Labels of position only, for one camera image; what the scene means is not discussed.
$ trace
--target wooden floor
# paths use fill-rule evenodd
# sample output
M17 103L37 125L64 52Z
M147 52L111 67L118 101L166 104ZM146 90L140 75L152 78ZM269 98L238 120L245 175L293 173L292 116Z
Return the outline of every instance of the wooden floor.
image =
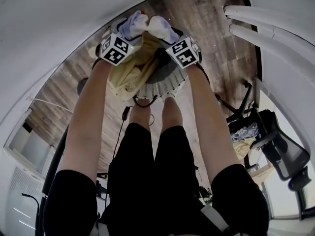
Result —
M222 11L222 7L226 4L244 5L243 0L147 0L126 11L123 16L140 9L149 17L160 15L169 20L172 26L186 29L201 48L202 65L210 78L213 90L232 106L238 107L246 92L241 81L243 79L253 81L256 78L255 49L250 43L230 34L228 30L230 21L225 18ZM89 76L94 61L89 56L88 49L100 42L107 25L109 24L87 39L60 65L38 93L37 98L62 105L70 110L74 109L78 100L77 84L81 79ZM195 164L200 169L203 186L208 187L194 121L189 81L185 82L176 100L182 110L184 128L194 153ZM122 123L121 115L126 105L130 105L130 102L123 102L110 90L107 91L99 160L100 172L108 170ZM46 142L56 148L70 122L71 113L38 101L33 102L31 108L33 111L27 123ZM155 123L151 126L154 151L161 130L162 108L160 99L151 106L155 116ZM227 116L230 114L226 109L224 112Z

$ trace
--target white pipe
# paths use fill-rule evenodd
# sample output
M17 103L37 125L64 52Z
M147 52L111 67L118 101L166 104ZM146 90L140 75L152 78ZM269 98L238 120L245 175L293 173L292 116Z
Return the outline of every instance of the white pipe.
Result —
M282 59L289 66L295 69L307 82L315 87L315 66L300 54L274 39L268 38L238 25L230 25L230 32L261 49Z
M259 33L285 44L315 65L315 46L297 35L253 19L237 16L229 16L229 18L257 26Z
M314 25L305 19L298 19L273 10L237 5L226 6L224 14L228 17L238 16L279 27L298 35L315 46Z

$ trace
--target black chair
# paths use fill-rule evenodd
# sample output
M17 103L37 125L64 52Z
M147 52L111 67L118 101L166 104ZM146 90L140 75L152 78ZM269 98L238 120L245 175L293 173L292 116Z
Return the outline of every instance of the black chair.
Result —
M218 101L233 112L233 115L226 119L230 123L230 133L256 123L259 135L250 149L261 147L262 152L272 163L280 179L283 181L291 179L288 185L289 188L292 191L300 190L311 181L307 174L307 167L305 167L310 160L310 154L280 129L274 112L269 110L258 112L255 105L251 109L245 110L252 86L245 82L245 87L248 88L248 91L241 107L237 110L216 95ZM250 112L250 115L243 117L243 114L248 112ZM247 162L244 158L245 167L250 169L252 166L249 165L248 155L246 157Z

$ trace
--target black shorts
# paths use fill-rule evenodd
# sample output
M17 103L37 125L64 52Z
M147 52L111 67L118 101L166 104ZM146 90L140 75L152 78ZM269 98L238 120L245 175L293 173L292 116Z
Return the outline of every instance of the black shorts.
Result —
M203 205L198 199L195 171L183 127L175 126L161 134L154 160L150 132L131 123L109 166L110 204L99 222L107 225L110 236L220 235L200 211ZM72 185L79 191L69 198ZM213 207L230 226L249 235L267 235L266 201L242 165L222 170L211 188ZM57 229L56 225L64 231L73 223L79 235L89 235L96 211L94 183L81 173L61 171L56 174L45 206L45 233L54 235L50 232ZM65 226L56 222L56 217L70 212Z

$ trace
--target forearm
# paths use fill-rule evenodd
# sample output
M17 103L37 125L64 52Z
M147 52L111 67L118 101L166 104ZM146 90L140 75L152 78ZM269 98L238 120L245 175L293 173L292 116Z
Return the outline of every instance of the forearm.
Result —
M224 168L239 163L223 112L203 72L187 68L201 154L209 182Z
M65 143L62 169L81 172L96 181L101 149L105 94L110 64L101 60L75 106Z

